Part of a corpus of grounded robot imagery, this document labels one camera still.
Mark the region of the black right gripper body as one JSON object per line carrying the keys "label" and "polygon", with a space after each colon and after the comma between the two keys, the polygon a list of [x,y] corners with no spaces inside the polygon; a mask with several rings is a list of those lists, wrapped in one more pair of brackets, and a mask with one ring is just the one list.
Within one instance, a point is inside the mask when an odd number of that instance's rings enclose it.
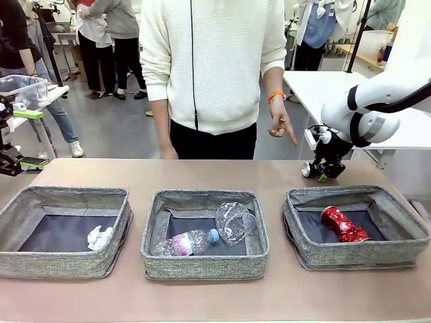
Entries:
{"label": "black right gripper body", "polygon": [[343,140],[333,131],[319,133],[314,150],[314,164],[318,165],[323,160],[329,164],[337,164],[351,149],[352,143]]}

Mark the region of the person's left hand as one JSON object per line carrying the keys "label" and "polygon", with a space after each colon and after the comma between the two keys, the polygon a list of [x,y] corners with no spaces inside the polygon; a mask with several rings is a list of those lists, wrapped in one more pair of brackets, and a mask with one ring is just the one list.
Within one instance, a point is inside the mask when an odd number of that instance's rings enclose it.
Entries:
{"label": "person's left hand", "polygon": [[298,141],[290,117],[287,113],[284,99],[281,96],[275,96],[269,103],[272,125],[268,132],[272,137],[282,138],[287,135],[294,146]]}

